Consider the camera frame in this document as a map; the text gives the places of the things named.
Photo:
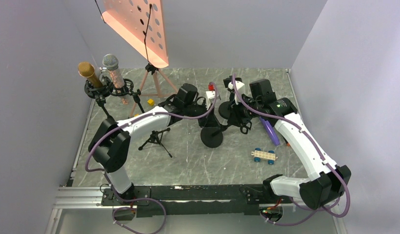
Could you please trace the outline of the purple microphone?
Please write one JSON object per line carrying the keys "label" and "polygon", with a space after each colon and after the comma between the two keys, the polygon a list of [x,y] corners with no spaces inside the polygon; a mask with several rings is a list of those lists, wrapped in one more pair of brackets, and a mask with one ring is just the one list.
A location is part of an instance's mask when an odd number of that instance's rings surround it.
{"label": "purple microphone", "polygon": [[280,145],[280,139],[278,138],[275,129],[271,126],[271,124],[269,123],[269,121],[259,117],[260,122],[262,123],[264,129],[266,130],[269,138],[271,139],[272,143],[275,146],[279,146]]}

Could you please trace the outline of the black tripod mic stand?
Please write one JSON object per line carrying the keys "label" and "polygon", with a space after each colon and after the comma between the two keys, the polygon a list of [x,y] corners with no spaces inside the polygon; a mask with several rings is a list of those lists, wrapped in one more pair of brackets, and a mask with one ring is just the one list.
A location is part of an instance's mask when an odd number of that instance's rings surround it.
{"label": "black tripod mic stand", "polygon": [[170,123],[171,116],[169,112],[163,107],[156,106],[152,110],[136,117],[118,120],[115,122],[115,126],[127,132],[127,135],[132,140],[138,140],[149,134],[149,138],[138,147],[138,150],[142,151],[148,143],[165,148],[162,143],[162,136],[164,132],[170,131]]}

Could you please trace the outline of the silver mesh glitter microphone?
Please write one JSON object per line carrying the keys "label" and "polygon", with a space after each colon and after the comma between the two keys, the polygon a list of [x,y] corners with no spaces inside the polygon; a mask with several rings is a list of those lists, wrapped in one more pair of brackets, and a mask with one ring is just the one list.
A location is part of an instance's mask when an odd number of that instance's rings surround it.
{"label": "silver mesh glitter microphone", "polygon": [[106,67],[108,73],[111,77],[112,83],[114,85],[114,93],[121,98],[123,105],[128,105],[129,100],[124,96],[120,96],[124,94],[122,92],[123,87],[125,86],[124,78],[119,70],[119,61],[117,57],[113,54],[106,54],[102,59],[103,66]]}

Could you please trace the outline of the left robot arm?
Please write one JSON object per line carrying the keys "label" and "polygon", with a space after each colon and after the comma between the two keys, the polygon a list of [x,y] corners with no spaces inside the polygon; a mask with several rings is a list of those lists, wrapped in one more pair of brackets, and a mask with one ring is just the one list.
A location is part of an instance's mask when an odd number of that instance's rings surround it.
{"label": "left robot arm", "polygon": [[185,83],[176,94],[169,96],[150,111],[119,121],[109,117],[101,123],[89,145],[88,157],[101,165],[99,171],[104,172],[115,191],[116,201],[126,205],[135,197],[135,186],[124,167],[131,141],[169,127],[182,119],[196,119],[200,127],[205,127],[207,118],[212,115],[216,101],[220,98],[216,84],[209,84],[214,89],[206,92],[201,104],[198,103],[201,97],[197,87]]}

